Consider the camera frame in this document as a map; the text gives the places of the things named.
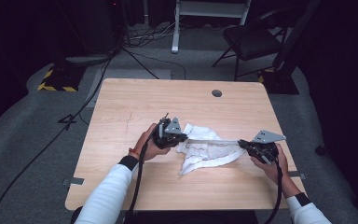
gray carpet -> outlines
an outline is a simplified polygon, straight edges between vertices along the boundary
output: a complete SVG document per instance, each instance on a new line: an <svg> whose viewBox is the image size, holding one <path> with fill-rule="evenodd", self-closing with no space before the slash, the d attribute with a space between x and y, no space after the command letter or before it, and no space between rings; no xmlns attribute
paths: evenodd
<svg viewBox="0 0 358 224"><path fill-rule="evenodd" d="M171 73L171 79L231 81L234 59L226 59L215 68L211 64L227 47L222 30L189 29L181 33L179 53L171 54L172 37L153 41L145 47L129 49L147 57L179 63L163 63L136 56L151 70ZM257 62L242 63L241 71L255 70L269 63L272 57ZM28 81L30 93L13 105L0 118L0 195L21 169L62 129L59 119L83 105L92 89L101 66L87 69L79 92L37 91L37 86L49 69L49 64ZM143 69L126 52L121 51L109 64L109 70ZM310 199L333 223L358 223L358 210L351 204L351 188L328 157L319 157L314 149L323 142L318 117L308 93L306 79L298 69L293 78L299 95L270 95L283 133L293 153L298 170L307 175L304 180ZM240 81L256 81L255 75ZM81 113L89 122L92 107ZM72 176L82 148L88 125L77 118L68 131L57 140L22 174L0 205L0 223L69 223L72 212L64 207L67 187L62 180ZM260 223L270 211L257 211ZM291 223L287 210L281 210L273 223Z"/></svg>

black wristband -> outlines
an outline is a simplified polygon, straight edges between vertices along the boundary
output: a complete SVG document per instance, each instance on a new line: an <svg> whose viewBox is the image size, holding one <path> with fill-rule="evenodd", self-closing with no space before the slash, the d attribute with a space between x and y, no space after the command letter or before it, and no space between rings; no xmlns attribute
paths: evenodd
<svg viewBox="0 0 358 224"><path fill-rule="evenodd" d="M118 164L127 166L131 171L138 164L138 160L133 156L125 156Z"/></svg>
<svg viewBox="0 0 358 224"><path fill-rule="evenodd" d="M307 195L305 195L304 192L301 192L299 194L296 195L296 198L298 200L298 202L301 204L301 206L305 206L309 203L311 203L310 199L307 197Z"/></svg>

black chair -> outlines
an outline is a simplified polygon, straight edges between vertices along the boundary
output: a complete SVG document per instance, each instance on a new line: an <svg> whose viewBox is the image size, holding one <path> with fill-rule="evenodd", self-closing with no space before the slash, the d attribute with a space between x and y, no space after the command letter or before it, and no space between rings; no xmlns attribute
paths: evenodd
<svg viewBox="0 0 358 224"><path fill-rule="evenodd" d="M261 68L253 72L238 75L240 59L249 61L280 52L283 48L289 28L296 25L298 19L304 14L305 9L305 6L298 6L272 10L247 24L227 28L223 32L223 37L229 44L229 48L212 67L215 67L222 59L236 56L235 81L237 77L266 69ZM273 34L270 30L276 28L280 29L276 34ZM281 41L278 40L278 35L282 36ZM231 50L233 50L235 54L226 56Z"/></svg>

human hand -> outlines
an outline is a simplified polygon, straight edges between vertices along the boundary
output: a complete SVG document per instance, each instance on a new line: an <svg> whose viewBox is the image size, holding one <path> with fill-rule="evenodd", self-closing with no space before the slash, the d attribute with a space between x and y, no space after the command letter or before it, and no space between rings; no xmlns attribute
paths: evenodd
<svg viewBox="0 0 358 224"><path fill-rule="evenodd" d="M287 159L283 153L282 147L278 143L276 143L275 145L277 146L277 149L278 149L278 153L279 153L278 154L278 162L282 169L283 176L289 176ZM271 179L276 185L278 185L278 170L277 170L277 165L276 165L275 161L272 163L272 165L263 163L255 157L251 157L251 161L255 164L255 166L262 169L264 171L264 173L266 173L266 176L269 179Z"/></svg>
<svg viewBox="0 0 358 224"><path fill-rule="evenodd" d="M150 125L149 129L146 132L142 133L141 137L139 137L138 142L136 143L135 147L133 148L138 154L141 154L142 147L144 146L147 138L153 132L153 130L155 129L156 126L157 126L157 124L153 123L152 125ZM159 147L157 147L155 145L153 139L150 139L147 142L147 150L145 153L144 161L149 161L149 160L155 158L157 155L166 155L170 150L171 150L170 147L160 149ZM129 155L135 157L137 160L140 159L139 155L137 155L134 152L130 152Z"/></svg>

crumpled white towel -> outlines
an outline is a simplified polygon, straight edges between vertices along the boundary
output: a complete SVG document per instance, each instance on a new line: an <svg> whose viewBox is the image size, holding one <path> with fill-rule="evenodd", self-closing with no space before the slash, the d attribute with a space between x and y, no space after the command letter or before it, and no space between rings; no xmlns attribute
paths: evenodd
<svg viewBox="0 0 358 224"><path fill-rule="evenodd" d="M177 152L185 153L180 175L201 167L215 167L235 161L245 150L238 144L189 143L189 140L222 140L215 131L187 124L183 133L188 139L179 143Z"/></svg>

